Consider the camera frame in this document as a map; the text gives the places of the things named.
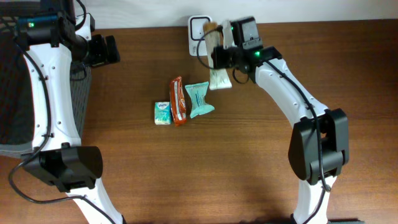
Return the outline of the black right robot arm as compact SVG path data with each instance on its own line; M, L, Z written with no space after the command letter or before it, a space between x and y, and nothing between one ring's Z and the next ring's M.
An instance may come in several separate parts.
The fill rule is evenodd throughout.
M265 47L255 18L224 21L223 41L211 51L213 68L246 74L275 101L292 126L288 158L299 179L294 223L328 223L330 192L349 161L348 118L320 103L295 78L282 54Z

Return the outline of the teal white tissue pack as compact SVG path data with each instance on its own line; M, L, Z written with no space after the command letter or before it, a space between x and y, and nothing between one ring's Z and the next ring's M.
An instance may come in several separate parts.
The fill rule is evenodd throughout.
M156 102L154 108L154 122L156 125L168 125L172 122L170 103Z

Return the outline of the orange chocolate bar wrapper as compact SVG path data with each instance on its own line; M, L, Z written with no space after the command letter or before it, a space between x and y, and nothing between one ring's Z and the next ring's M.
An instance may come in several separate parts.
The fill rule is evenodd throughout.
M175 125L185 124L187 122L187 110L181 77L177 77L170 82L170 104Z

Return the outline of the white cream tube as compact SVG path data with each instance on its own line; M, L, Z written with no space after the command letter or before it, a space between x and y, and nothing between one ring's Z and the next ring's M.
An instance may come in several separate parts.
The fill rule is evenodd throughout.
M221 90L231 88L232 84L229 79L227 71L223 69L214 70L215 60L211 57L215 47L221 45L220 32L216 31L218 24L216 22L207 22L203 25L203 31L205 32L205 45L207 51L208 66L210 70L210 90Z

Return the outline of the teal snack packet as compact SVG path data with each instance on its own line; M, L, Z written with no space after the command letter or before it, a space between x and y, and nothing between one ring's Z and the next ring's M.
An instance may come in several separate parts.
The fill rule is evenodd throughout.
M215 107L205 101L209 82L186 85L185 89L191 99L192 109L190 118L193 119L198 115L204 115L215 110Z

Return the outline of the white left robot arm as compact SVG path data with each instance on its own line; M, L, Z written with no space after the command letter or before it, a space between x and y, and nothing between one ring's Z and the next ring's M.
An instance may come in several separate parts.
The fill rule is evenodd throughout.
M95 33L75 1L1 2L1 154L65 193L90 223L124 223L96 146L83 146L91 70L117 63L112 35Z

